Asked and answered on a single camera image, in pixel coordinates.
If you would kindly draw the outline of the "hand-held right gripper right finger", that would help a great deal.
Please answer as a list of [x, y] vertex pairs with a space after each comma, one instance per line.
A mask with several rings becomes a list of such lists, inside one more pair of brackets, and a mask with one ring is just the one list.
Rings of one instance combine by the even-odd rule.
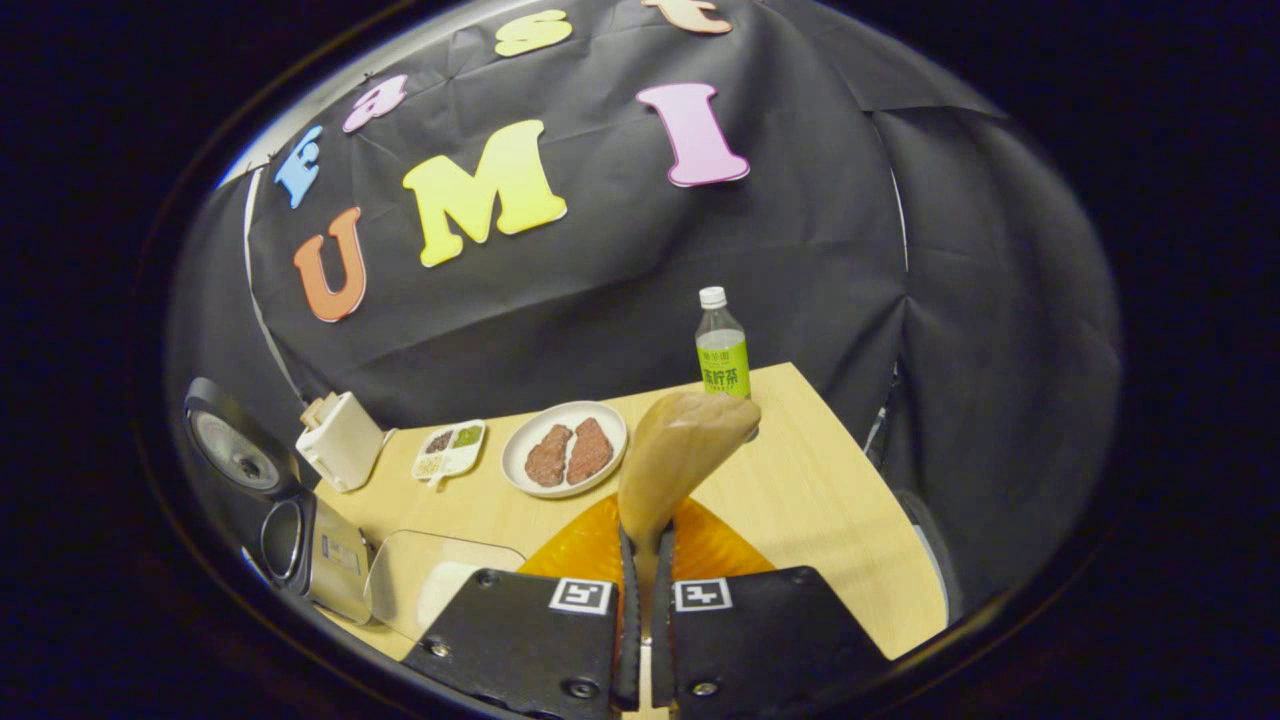
[[691, 498], [660, 536], [652, 602], [650, 697], [673, 719], [791, 719], [890, 665], [815, 568], [776, 568]]

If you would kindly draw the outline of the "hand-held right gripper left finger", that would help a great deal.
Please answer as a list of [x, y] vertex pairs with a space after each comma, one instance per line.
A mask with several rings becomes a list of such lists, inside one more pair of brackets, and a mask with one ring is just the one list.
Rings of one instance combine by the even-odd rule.
[[617, 498], [582, 511], [516, 571], [468, 571], [404, 666], [526, 717], [637, 710], [641, 601]]

